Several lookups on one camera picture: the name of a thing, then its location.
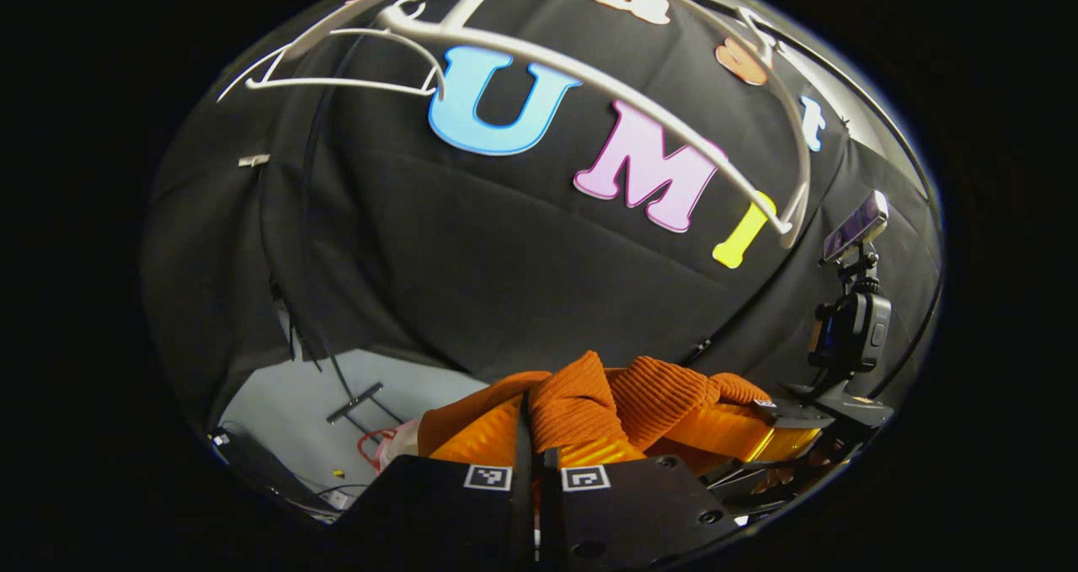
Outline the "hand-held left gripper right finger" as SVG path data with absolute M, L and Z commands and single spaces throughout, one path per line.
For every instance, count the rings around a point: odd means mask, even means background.
M 657 571 L 742 529 L 680 457 L 607 462 L 605 454 L 542 454 L 542 571 Z

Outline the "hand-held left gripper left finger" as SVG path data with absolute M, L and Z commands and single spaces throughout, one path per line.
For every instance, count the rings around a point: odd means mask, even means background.
M 531 571 L 533 440 L 523 394 L 509 466 L 397 458 L 338 524 L 343 571 Z

